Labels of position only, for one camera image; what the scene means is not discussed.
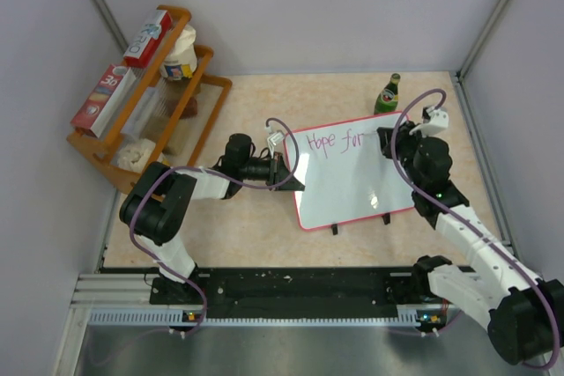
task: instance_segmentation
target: green glass bottle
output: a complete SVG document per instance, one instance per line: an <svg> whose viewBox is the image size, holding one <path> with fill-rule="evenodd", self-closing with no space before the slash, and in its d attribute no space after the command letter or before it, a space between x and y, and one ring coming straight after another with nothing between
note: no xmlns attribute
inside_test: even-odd
<svg viewBox="0 0 564 376"><path fill-rule="evenodd" d="M378 94L378 99L376 99L374 105L374 114L387 114L396 110L399 78L399 74L391 74L390 82Z"/></svg>

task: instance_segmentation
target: beige floor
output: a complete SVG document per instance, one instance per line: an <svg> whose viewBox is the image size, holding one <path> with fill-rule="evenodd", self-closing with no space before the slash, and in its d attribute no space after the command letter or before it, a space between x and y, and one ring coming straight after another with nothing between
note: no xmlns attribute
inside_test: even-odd
<svg viewBox="0 0 564 376"><path fill-rule="evenodd" d="M276 116L292 129L338 122L371 114L389 73L262 75L233 77L233 89L200 156L213 165L229 136L244 132L264 146L264 120ZM453 181L470 199L481 220L497 233L478 166L447 72L404 72L399 108L425 90L448 93L449 130L441 134L454 160ZM415 109L413 120L419 119ZM131 244L117 217L105 266L152 264ZM456 263L464 258L415 210L340 227L304 232L297 223L292 193L243 189L228 201L196 201L181 229L185 245L199 266L390 266L411 265L424 254L443 254Z"/></svg>

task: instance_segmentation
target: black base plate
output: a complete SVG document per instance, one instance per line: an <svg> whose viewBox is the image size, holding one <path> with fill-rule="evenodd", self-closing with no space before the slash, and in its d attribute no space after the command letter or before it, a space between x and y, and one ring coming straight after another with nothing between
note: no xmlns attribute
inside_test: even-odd
<svg viewBox="0 0 564 376"><path fill-rule="evenodd" d="M204 290L209 318L359 319L397 317L398 301L420 303L405 295L410 272L382 267L201 268L190 280ZM401 299L394 296L395 286ZM202 304L194 289L162 276L152 288L154 305Z"/></svg>

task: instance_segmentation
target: hope for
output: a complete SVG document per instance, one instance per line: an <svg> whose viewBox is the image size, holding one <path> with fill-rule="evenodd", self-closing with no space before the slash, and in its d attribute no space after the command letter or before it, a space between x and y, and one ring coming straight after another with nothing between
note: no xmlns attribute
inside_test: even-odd
<svg viewBox="0 0 564 376"><path fill-rule="evenodd" d="M351 134L351 129L349 128L346 131L346 136L341 138L342 140L346 140L346 147L344 150L341 151L341 154L347 152L351 146L360 147L362 135L363 134ZM306 138L308 139L309 148L311 150L323 149L323 154L325 155L325 158L328 158L327 149L335 145L335 134L331 134L330 136L322 136L321 138L316 138L314 132L312 134L312 137L313 139L310 139L309 136L306 135Z"/></svg>

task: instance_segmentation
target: white container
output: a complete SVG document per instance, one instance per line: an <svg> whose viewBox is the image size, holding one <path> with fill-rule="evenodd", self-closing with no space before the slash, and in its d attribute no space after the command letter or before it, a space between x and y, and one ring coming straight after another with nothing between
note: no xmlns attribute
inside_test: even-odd
<svg viewBox="0 0 564 376"><path fill-rule="evenodd" d="M195 41L196 30L186 25L165 61L160 65L159 71L163 78L171 80L192 78L197 66Z"/></svg>

